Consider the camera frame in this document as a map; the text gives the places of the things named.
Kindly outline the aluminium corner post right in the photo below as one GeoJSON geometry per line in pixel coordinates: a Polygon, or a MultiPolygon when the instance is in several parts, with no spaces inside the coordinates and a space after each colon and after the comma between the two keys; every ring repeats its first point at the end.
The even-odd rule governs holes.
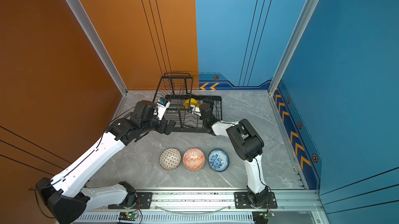
{"type": "Polygon", "coordinates": [[[273,96],[320,0],[306,0],[268,89],[273,96]]]}

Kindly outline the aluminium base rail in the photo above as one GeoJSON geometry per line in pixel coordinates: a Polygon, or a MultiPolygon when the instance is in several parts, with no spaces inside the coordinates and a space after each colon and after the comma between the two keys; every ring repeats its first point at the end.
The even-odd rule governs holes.
{"type": "Polygon", "coordinates": [[[277,209],[236,209],[234,192],[229,188],[149,189],[149,209],[108,209],[88,211],[77,224],[254,224],[252,212],[273,211],[268,224],[328,224],[329,220],[314,190],[273,189],[277,209]],[[118,222],[120,212],[136,212],[135,222],[118,222]]]}

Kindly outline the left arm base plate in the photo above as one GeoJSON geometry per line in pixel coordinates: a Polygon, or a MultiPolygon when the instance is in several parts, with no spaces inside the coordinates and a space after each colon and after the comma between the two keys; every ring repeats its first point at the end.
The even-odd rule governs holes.
{"type": "Polygon", "coordinates": [[[152,202],[152,192],[128,193],[121,204],[112,204],[108,209],[149,209],[152,202]]]}

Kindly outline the yellow bowl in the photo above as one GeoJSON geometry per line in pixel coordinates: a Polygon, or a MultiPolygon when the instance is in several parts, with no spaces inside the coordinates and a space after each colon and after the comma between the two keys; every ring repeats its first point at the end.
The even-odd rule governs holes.
{"type": "Polygon", "coordinates": [[[184,106],[185,109],[189,109],[190,105],[192,105],[192,104],[196,105],[196,106],[200,106],[198,101],[196,99],[194,99],[194,98],[187,99],[185,101],[185,103],[183,104],[183,106],[184,106]]]}

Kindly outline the black white patterned bowl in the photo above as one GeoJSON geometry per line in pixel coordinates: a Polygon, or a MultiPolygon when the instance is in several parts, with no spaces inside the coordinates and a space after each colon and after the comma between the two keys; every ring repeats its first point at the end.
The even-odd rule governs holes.
{"type": "Polygon", "coordinates": [[[176,169],[181,162],[181,153],[175,148],[169,148],[160,155],[160,166],[162,169],[171,171],[176,169]]]}

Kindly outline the aluminium corner post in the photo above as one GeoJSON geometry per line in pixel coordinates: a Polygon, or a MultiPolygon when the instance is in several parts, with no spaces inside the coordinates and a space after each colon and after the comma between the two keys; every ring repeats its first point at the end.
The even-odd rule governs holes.
{"type": "Polygon", "coordinates": [[[105,45],[103,44],[99,34],[97,33],[92,21],[90,20],[86,10],[84,9],[80,0],[65,0],[70,9],[72,10],[75,18],[80,24],[82,30],[89,39],[91,45],[101,59],[115,85],[119,89],[122,96],[128,93],[127,86],[125,85],[121,75],[119,74],[114,62],[112,61],[105,45]]]}
{"type": "Polygon", "coordinates": [[[306,0],[268,89],[273,96],[320,0],[306,0]]]}

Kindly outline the green circuit board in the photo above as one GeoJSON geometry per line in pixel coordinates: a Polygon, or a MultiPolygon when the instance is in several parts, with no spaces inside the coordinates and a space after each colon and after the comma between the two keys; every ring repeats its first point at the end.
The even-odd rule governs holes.
{"type": "Polygon", "coordinates": [[[139,218],[136,212],[120,212],[118,222],[135,222],[139,218]]]}
{"type": "Polygon", "coordinates": [[[252,219],[255,224],[268,224],[270,218],[275,217],[273,211],[267,212],[252,212],[252,219]]]}

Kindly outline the blue white floral bowl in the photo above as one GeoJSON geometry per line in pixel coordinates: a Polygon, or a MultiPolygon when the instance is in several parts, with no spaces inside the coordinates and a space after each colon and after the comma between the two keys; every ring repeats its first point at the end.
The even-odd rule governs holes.
{"type": "Polygon", "coordinates": [[[208,163],[216,172],[224,172],[230,165],[228,154],[222,149],[213,149],[208,155],[208,163]]]}

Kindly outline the left green circuit board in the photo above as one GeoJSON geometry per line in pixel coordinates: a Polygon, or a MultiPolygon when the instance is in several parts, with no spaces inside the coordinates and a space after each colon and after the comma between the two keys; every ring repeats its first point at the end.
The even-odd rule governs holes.
{"type": "Polygon", "coordinates": [[[120,212],[118,222],[135,222],[139,218],[136,212],[120,212]]]}

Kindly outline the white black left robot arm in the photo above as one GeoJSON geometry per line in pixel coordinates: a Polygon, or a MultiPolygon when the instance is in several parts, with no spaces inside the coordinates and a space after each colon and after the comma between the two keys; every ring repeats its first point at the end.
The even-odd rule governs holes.
{"type": "Polygon", "coordinates": [[[136,189],[122,181],[103,188],[86,188],[86,182],[115,154],[150,131],[169,135],[176,125],[164,114],[170,102],[142,100],[130,112],[112,121],[96,143],[67,169],[53,178],[42,178],[35,190],[60,224],[71,224],[86,211],[108,205],[136,206],[136,189]]]}

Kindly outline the right green circuit board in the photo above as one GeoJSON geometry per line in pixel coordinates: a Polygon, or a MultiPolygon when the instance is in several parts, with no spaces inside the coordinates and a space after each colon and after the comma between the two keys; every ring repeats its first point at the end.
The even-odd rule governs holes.
{"type": "Polygon", "coordinates": [[[275,217],[273,211],[267,212],[252,212],[252,219],[255,224],[268,224],[270,218],[275,217]]]}

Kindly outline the aluminium corner post left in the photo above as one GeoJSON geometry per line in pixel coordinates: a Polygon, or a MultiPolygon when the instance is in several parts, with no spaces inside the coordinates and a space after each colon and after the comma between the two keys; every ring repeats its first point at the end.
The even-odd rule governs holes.
{"type": "Polygon", "coordinates": [[[122,96],[128,93],[127,86],[125,85],[121,75],[119,74],[114,62],[112,61],[105,45],[103,44],[99,34],[97,33],[92,21],[90,20],[86,10],[84,9],[80,0],[65,0],[70,9],[72,10],[75,18],[80,24],[82,30],[89,39],[91,45],[101,59],[115,85],[119,89],[122,96]]]}

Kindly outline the orange white patterned bowl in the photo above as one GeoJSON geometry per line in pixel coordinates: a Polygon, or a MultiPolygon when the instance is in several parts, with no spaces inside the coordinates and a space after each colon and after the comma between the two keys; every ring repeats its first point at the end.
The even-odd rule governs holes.
{"type": "Polygon", "coordinates": [[[192,148],[185,152],[182,160],[186,169],[189,171],[198,171],[205,164],[205,155],[200,149],[192,148]]]}

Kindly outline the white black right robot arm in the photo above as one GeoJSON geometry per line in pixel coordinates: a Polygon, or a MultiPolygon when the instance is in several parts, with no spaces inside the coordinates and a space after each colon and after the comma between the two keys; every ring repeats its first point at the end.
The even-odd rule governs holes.
{"type": "Polygon", "coordinates": [[[229,138],[236,154],[245,164],[249,203],[255,208],[269,207],[272,192],[266,185],[261,164],[264,141],[251,123],[247,119],[239,122],[219,120],[209,103],[199,107],[190,105],[189,112],[201,117],[209,134],[229,138]]]}

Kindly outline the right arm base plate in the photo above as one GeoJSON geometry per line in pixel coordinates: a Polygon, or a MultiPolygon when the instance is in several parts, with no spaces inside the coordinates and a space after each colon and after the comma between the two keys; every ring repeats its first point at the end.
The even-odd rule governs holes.
{"type": "Polygon", "coordinates": [[[254,205],[250,203],[248,198],[248,192],[244,191],[234,192],[234,204],[236,209],[247,209],[247,208],[277,209],[278,208],[277,200],[273,192],[269,193],[269,196],[267,196],[265,203],[261,207],[254,207],[254,205]]]}

